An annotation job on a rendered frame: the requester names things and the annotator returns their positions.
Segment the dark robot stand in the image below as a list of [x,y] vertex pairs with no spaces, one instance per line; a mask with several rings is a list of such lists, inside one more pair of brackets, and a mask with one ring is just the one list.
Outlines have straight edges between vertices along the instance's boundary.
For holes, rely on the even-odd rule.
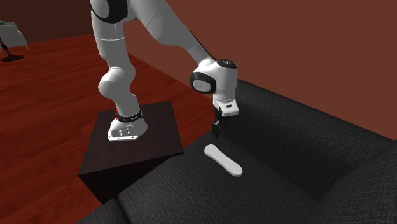
[[111,142],[106,137],[115,110],[101,111],[78,173],[104,204],[162,162],[184,153],[170,101],[141,106],[147,131],[133,141]]

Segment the floor lamp with pale shade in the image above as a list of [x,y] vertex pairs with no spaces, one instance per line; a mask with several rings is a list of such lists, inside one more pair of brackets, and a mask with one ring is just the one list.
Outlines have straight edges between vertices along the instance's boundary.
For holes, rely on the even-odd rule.
[[14,55],[9,47],[27,46],[27,40],[14,22],[0,20],[0,53],[5,51],[8,55],[1,59],[2,62],[13,62],[23,59],[23,55]]

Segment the dark grey fabric sofa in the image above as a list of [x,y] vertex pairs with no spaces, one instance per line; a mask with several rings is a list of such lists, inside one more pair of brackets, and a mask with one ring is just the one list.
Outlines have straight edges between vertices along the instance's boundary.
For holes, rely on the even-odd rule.
[[246,81],[236,93],[219,139],[203,135],[76,224],[397,224],[397,140]]

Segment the white remote control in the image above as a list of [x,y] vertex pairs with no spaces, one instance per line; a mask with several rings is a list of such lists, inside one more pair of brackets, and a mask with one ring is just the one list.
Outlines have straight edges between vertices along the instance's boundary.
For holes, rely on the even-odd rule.
[[209,144],[204,148],[204,153],[215,162],[217,162],[222,168],[224,168],[229,174],[234,177],[242,176],[242,167],[231,158],[227,157],[217,146]]

